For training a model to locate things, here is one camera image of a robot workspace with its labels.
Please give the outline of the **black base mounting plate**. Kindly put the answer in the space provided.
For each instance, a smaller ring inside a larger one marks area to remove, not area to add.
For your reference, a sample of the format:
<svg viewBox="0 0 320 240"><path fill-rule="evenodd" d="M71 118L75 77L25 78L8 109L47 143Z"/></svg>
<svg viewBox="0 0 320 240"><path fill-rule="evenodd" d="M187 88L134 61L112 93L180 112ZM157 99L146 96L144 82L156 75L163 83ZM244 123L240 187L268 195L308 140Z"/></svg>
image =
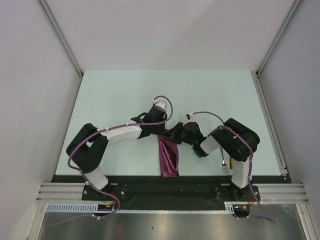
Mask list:
<svg viewBox="0 0 320 240"><path fill-rule="evenodd" d="M51 181L80 184L79 199L99 203L100 212L110 210L112 204L125 211L216 211L225 202L253 203L261 197L264 184L291 183L288 176L254 176L252 187L237 190L230 176L110 176L110 183L97 192L81 176L55 175Z"/></svg>

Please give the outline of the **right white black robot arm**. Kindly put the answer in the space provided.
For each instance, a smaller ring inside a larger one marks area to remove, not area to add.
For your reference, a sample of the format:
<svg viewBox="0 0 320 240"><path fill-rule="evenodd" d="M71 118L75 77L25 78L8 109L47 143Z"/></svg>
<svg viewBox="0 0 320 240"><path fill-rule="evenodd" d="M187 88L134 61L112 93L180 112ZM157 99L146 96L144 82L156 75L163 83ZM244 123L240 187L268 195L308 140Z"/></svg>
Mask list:
<svg viewBox="0 0 320 240"><path fill-rule="evenodd" d="M237 201L248 196L247 186L252 179L252 158L260 143L259 136L253 130L229 118L205 136L198 123L190 118L184 123L178 122L164 136L176 144L192 146L199 158L205 158L217 149L225 151L233 160L231 196Z"/></svg>

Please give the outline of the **silver metal fork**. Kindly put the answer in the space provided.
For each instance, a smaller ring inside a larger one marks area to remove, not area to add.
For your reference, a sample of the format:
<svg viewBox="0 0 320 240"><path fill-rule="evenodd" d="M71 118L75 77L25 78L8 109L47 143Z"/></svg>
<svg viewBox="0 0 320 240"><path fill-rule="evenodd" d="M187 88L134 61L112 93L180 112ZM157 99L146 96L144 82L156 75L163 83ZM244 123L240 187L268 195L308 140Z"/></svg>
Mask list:
<svg viewBox="0 0 320 240"><path fill-rule="evenodd" d="M222 164L221 164L222 172L224 175L227 175L228 174L228 166L225 161L224 150L222 148L220 148L220 152L221 152L221 157L222 157Z"/></svg>

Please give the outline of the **magenta satin napkin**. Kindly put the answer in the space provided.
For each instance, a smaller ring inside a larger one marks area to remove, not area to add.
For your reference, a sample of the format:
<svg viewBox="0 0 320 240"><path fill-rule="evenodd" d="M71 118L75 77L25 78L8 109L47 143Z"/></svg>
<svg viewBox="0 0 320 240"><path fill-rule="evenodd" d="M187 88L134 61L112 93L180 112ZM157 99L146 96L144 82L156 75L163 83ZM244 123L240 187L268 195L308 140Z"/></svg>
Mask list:
<svg viewBox="0 0 320 240"><path fill-rule="evenodd" d="M179 176L179 150L175 142L164 135L158 135L160 174L163 178Z"/></svg>

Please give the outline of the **aluminium front rail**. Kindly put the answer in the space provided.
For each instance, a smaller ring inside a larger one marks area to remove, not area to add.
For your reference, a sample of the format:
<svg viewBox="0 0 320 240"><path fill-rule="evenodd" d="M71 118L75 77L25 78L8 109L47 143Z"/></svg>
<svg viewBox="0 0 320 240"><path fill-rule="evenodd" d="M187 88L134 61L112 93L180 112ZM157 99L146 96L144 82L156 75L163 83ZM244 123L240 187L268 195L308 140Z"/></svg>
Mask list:
<svg viewBox="0 0 320 240"><path fill-rule="evenodd" d="M305 188L301 183L258 183L261 202L266 204L307 204ZM36 199L38 201L80 202L84 183L43 183Z"/></svg>

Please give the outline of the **right aluminium frame post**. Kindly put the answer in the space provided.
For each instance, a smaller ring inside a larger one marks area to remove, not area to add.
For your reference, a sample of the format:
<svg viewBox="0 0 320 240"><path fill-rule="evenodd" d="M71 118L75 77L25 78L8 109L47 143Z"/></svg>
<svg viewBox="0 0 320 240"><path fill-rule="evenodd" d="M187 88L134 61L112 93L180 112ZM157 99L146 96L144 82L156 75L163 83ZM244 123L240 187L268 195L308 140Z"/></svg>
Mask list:
<svg viewBox="0 0 320 240"><path fill-rule="evenodd" d="M280 27L278 28L274 38L270 46L267 49L266 54L264 55L262 61L260 62L257 70L255 71L255 75L259 78L263 73L265 67L267 66L268 62L270 61L272 55L275 53L278 45L280 44L282 38L284 37L287 29L289 28L293 18L295 17L296 13L298 12L303 0L294 0L286 13Z"/></svg>

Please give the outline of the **gold butter knife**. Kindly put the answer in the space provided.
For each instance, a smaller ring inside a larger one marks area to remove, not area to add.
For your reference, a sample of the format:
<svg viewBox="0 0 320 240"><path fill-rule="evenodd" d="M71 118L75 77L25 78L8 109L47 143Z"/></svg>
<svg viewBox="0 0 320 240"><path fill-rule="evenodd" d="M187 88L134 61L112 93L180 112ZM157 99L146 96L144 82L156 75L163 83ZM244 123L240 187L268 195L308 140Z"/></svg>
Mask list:
<svg viewBox="0 0 320 240"><path fill-rule="evenodd" d="M233 168L234 168L234 161L233 161L233 158L230 157L230 158L229 158L229 169L230 169L230 170L233 170Z"/></svg>

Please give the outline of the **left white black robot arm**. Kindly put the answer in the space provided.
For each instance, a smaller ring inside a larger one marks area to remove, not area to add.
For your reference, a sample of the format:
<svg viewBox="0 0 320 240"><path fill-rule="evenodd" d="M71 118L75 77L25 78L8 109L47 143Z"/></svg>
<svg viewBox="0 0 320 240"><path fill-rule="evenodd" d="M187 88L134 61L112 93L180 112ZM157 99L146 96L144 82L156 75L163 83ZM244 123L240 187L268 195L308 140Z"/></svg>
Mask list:
<svg viewBox="0 0 320 240"><path fill-rule="evenodd" d="M101 128L85 124L66 148L68 162L74 162L85 180L94 186L93 194L100 200L110 196L109 181L100 163L107 147L128 140L138 140L165 132L166 103L158 101L149 112L131 118L129 123L117 127Z"/></svg>

